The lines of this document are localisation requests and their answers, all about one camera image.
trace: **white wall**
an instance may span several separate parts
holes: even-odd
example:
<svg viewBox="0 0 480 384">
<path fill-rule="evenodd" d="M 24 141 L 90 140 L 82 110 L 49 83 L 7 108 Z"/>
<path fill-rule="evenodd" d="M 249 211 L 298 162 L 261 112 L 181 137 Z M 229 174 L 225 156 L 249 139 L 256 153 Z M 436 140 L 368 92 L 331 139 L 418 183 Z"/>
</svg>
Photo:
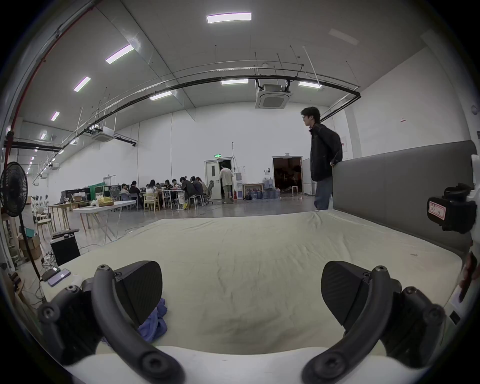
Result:
<svg viewBox="0 0 480 384">
<path fill-rule="evenodd" d="M 360 93 L 352 106 L 362 156 L 470 139 L 457 94 L 429 48 Z"/>
<path fill-rule="evenodd" d="M 254 103 L 221 104 L 197 108 L 195 121 L 185 111 L 142 121 L 119 131 L 138 139 L 136 147 L 118 140 L 95 143 L 63 162 L 59 170 L 50 171 L 50 200 L 57 201 L 65 189 L 101 182 L 107 174 L 115 174 L 117 183 L 137 180 L 139 186 L 151 179 L 203 178 L 205 160 L 215 154 L 232 156 L 232 141 L 237 165 L 245 167 L 245 182 L 259 182 L 264 170 L 272 168 L 272 156 L 310 157 L 310 133 L 300 115 L 305 107 L 289 103 L 285 109 L 255 109 Z M 344 117 L 329 119 L 326 125 L 345 136 Z"/>
</svg>

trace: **table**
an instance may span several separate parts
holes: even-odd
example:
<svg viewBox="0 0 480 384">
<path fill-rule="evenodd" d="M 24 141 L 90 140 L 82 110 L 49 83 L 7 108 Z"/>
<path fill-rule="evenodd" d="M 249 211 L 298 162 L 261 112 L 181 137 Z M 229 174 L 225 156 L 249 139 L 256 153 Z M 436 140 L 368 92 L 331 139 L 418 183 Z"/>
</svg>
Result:
<svg viewBox="0 0 480 384">
<path fill-rule="evenodd" d="M 98 223 L 98 225 L 100 226 L 100 229 L 103 231 L 103 233 L 105 233 L 105 239 L 104 239 L 104 244 L 107 242 L 107 238 L 110 240 L 110 241 L 113 241 L 112 238 L 108 235 L 108 231 L 109 230 L 111 232 L 111 234 L 117 238 L 118 237 L 118 231 L 119 231 L 119 221 L 120 221 L 120 216 L 121 216 L 121 212 L 122 212 L 122 208 L 124 206 L 127 206 L 127 205 L 133 205 L 135 204 L 136 201 L 135 200 L 125 200 L 125 201 L 115 201 L 113 202 L 113 205 L 106 205 L 106 206 L 103 206 L 103 207 L 84 207 L 84 208 L 75 208 L 73 211 L 76 212 L 76 213 L 79 213 L 80 214 L 80 217 L 82 217 L 82 214 L 85 214 L 87 217 L 88 215 L 92 215 L 92 217 L 94 218 L 94 220 Z M 116 209 L 116 208 L 120 208 L 120 213 L 119 213 L 119 218 L 117 220 L 117 233 L 113 233 L 113 231 L 111 230 L 111 228 L 108 226 L 108 216 L 110 215 L 110 211 Z M 104 225 L 103 225 L 103 222 L 102 222 L 102 218 L 99 217 L 98 213 L 99 212 L 102 212 L 102 211 L 108 211 L 107 213 L 107 219 L 105 221 L 105 228 L 104 228 Z"/>
</svg>

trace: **ceiling air conditioner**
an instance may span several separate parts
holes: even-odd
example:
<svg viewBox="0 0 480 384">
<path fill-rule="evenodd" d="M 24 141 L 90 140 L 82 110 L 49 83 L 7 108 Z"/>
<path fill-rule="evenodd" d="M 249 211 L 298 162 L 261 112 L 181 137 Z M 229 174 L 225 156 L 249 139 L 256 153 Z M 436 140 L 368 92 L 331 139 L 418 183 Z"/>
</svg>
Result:
<svg viewBox="0 0 480 384">
<path fill-rule="evenodd" d="M 283 109 L 287 105 L 292 93 L 288 90 L 288 85 L 282 87 L 277 84 L 257 83 L 257 102 L 255 108 Z"/>
<path fill-rule="evenodd" d="M 103 127 L 102 132 L 92 135 L 92 140 L 100 141 L 102 143 L 113 140 L 113 129 Z"/>
</svg>

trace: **gray headboard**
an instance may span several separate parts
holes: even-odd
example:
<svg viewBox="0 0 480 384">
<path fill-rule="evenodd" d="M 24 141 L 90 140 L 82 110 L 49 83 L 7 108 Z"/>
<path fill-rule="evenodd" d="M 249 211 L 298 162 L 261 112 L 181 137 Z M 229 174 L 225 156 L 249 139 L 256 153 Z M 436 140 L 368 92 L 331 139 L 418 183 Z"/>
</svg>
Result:
<svg viewBox="0 0 480 384">
<path fill-rule="evenodd" d="M 337 164 L 334 209 L 427 240 L 459 255 L 470 234 L 442 231 L 427 218 L 427 200 L 459 182 L 473 186 L 472 141 L 429 145 Z"/>
</svg>

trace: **smartphone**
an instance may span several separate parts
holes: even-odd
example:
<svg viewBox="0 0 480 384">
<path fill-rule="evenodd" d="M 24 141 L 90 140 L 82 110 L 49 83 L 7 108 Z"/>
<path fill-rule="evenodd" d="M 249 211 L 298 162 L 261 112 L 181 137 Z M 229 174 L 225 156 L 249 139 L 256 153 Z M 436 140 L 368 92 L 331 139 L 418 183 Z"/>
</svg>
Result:
<svg viewBox="0 0 480 384">
<path fill-rule="evenodd" d="M 69 275 L 70 271 L 68 269 L 63 269 L 60 273 L 57 273 L 55 276 L 52 276 L 50 279 L 48 279 L 48 285 L 53 287 Z"/>
</svg>

